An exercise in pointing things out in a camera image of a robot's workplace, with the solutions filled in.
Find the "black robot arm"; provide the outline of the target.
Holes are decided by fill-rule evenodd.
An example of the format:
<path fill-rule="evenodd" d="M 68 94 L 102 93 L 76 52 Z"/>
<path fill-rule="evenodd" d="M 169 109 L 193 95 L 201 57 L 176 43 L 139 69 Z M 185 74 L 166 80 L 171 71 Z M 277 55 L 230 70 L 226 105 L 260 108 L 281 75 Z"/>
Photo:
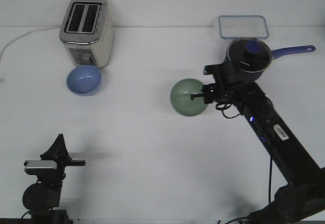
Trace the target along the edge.
<path fill-rule="evenodd" d="M 245 79 L 238 61 L 204 67 L 204 75 L 215 82 L 203 85 L 205 104 L 216 104 L 223 111 L 235 106 L 276 164 L 287 185 L 261 210 L 245 217 L 247 223 L 295 223 L 324 211 L 324 169 L 295 137 L 274 109 L 273 103 L 254 81 Z"/>
<path fill-rule="evenodd" d="M 73 223 L 64 209 L 58 209 L 66 167 L 83 167 L 84 159 L 72 159 L 63 134 L 59 134 L 50 148 L 38 160 L 26 160 L 24 171 L 36 176 L 36 183 L 23 193 L 22 203 L 31 216 L 29 223 Z"/>

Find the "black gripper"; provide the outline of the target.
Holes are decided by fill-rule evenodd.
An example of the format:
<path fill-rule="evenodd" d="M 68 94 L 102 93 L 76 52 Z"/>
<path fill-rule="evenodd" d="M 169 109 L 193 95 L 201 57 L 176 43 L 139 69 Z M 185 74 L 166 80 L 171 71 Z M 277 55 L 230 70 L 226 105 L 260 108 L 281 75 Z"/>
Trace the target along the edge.
<path fill-rule="evenodd" d="M 72 159 L 66 148 L 63 134 L 59 134 L 50 148 L 40 155 L 41 160 L 51 160 L 57 163 L 57 169 L 47 171 L 36 176 L 38 181 L 62 181 L 65 179 L 66 167 L 83 167 L 86 165 L 84 159 Z"/>
<path fill-rule="evenodd" d="M 204 75 L 212 75 L 215 83 L 203 85 L 203 93 L 191 94 L 191 100 L 203 98 L 205 104 L 213 102 L 232 103 L 234 87 L 238 84 L 254 81 L 254 74 L 240 69 L 238 60 L 225 61 L 218 65 L 204 67 Z"/>

